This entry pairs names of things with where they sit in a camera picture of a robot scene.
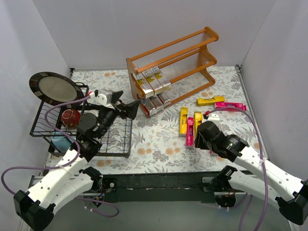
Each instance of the red cup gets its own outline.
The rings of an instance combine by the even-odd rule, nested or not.
[[[62,124],[68,129],[74,129],[79,124],[80,113],[75,109],[67,109],[61,115]]]

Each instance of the dish rack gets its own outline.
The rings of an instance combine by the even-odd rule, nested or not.
[[[187,77],[196,74],[201,74],[205,77],[205,79],[201,78],[203,82],[200,83],[199,87],[171,99],[170,105],[213,85],[215,80],[207,72],[206,68],[215,65],[217,60],[207,50],[207,44],[217,41],[218,38],[218,34],[207,26],[203,30],[132,58],[127,58],[130,86],[134,99],[144,99],[145,94],[131,73],[138,74],[154,66],[158,66],[170,81],[171,89],[174,87],[174,83]]]
[[[87,95],[89,92],[89,87],[82,83],[77,83],[81,88],[84,95]],[[54,156],[63,156],[65,153],[61,152],[51,141],[55,137],[64,137],[70,143],[72,143],[67,137],[62,134],[55,133],[55,130],[52,129],[45,121],[45,113],[52,106],[41,102],[38,108],[38,112],[35,116],[30,135],[32,137],[42,137],[49,143],[48,151]],[[76,129],[67,129],[61,123],[61,115],[66,110],[66,107],[56,108],[51,111],[48,115],[48,120],[55,127],[64,131],[66,134],[69,134],[72,137],[76,137]],[[75,107],[74,109],[78,110],[80,114],[84,114],[89,110],[99,110],[97,105],[83,103],[80,106]],[[130,155],[131,149],[131,134],[132,134],[132,120],[131,119],[121,119],[117,118],[113,125],[109,128],[108,132],[104,137],[101,138],[102,147],[96,156],[122,156],[128,158]]]

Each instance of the white wall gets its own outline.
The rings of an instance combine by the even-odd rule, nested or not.
[[[68,75],[69,69],[31,0],[0,0],[0,172],[12,166],[43,166],[47,143],[29,135],[39,99],[29,78],[40,71]],[[31,170],[9,172],[14,191],[26,190]],[[17,230],[13,196],[0,185],[0,230]]]
[[[34,0],[69,67],[125,59],[210,26],[218,65],[242,64],[275,0]]]
[[[269,157],[308,179],[308,1],[277,0],[242,65]]]

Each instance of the printed label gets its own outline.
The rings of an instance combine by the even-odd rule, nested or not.
[[[158,66],[152,67],[150,68],[150,70],[152,71],[153,74],[155,74],[156,72],[160,72]]]
[[[139,86],[142,86],[142,84],[144,83],[142,79],[138,79],[137,83],[139,84]]]
[[[157,79],[160,79],[163,75],[161,75],[161,73],[155,73],[154,74],[155,75],[155,77],[157,78]]]
[[[152,81],[154,81],[155,79],[154,78],[151,78],[152,76],[148,76],[146,77],[146,80],[151,83]]]
[[[150,70],[145,70],[142,72],[142,74],[145,76],[145,77],[148,77],[148,76],[151,76],[152,75],[152,72]]]
[[[138,79],[143,79],[143,75],[141,73],[135,75],[135,79],[138,80]]]

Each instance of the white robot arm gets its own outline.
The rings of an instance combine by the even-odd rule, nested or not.
[[[97,192],[102,187],[103,176],[98,174],[95,176],[96,180],[93,180],[87,171],[95,170],[92,167],[85,169],[86,172],[80,173],[75,179],[66,183],[63,188],[60,189],[59,194],[56,194],[52,200],[52,204],[55,204],[53,208],[53,214],[56,214],[65,204],[75,199],[80,194],[92,191]]]
[[[62,166],[63,164],[72,160],[77,154],[76,150],[67,150],[66,154],[63,156],[62,160],[57,164],[58,166]],[[68,180],[74,176],[80,169],[82,169],[86,164],[87,160],[83,157],[78,157],[72,164],[66,167],[58,168],[50,171],[39,183],[29,188],[28,197],[33,201],[39,201],[39,206],[47,209],[49,205],[51,205],[56,197],[59,195],[60,190],[63,188],[65,184],[67,184]],[[87,180],[88,188],[90,190],[93,184],[93,181]]]
[[[236,135],[225,136],[211,121],[198,127],[195,147],[209,149],[222,158],[243,166],[261,180],[264,180],[261,163],[264,162],[268,178],[269,203],[279,208],[289,221],[302,225],[308,216],[308,180],[303,181],[275,166],[268,160],[261,160],[248,143]],[[226,166],[212,184],[224,189],[237,189],[264,199],[264,182],[245,175],[237,169]]]

